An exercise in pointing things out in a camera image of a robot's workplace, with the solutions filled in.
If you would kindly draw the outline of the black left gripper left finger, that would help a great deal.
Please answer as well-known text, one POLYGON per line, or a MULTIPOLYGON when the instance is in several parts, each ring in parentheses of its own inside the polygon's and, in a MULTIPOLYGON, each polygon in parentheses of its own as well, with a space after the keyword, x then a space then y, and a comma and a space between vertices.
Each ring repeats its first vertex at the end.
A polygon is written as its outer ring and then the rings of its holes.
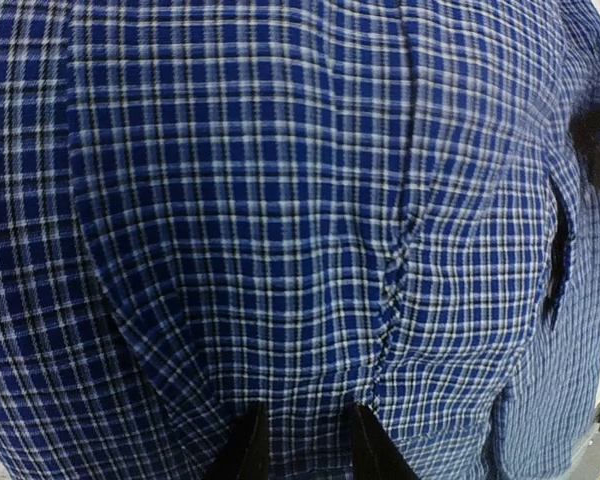
POLYGON ((256 403, 234 423, 226 444, 207 469, 207 479, 267 479, 269 447, 267 407, 264 403, 256 403))

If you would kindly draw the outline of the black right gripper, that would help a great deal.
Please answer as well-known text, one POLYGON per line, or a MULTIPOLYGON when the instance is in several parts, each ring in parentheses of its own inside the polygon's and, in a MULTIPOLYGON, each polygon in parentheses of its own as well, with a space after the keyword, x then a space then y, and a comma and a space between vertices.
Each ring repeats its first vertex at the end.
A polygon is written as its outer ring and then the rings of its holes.
POLYGON ((586 161, 588 178, 600 190, 600 108, 577 115, 570 129, 575 150, 586 161))

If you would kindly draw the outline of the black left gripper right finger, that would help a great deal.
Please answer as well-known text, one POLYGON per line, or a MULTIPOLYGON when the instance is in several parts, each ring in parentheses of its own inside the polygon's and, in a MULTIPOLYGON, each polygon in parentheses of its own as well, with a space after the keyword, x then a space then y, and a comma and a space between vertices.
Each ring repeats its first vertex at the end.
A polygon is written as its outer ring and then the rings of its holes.
POLYGON ((366 406, 351 408, 353 476, 358 480, 417 480, 379 420, 366 406))

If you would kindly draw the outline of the blue checked shirt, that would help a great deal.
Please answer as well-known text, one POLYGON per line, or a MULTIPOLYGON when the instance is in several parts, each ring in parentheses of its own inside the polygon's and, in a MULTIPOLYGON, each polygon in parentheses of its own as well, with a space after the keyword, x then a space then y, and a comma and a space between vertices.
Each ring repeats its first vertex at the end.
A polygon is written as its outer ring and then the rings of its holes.
POLYGON ((0 1, 0 461, 559 479, 600 378, 590 1, 0 1))

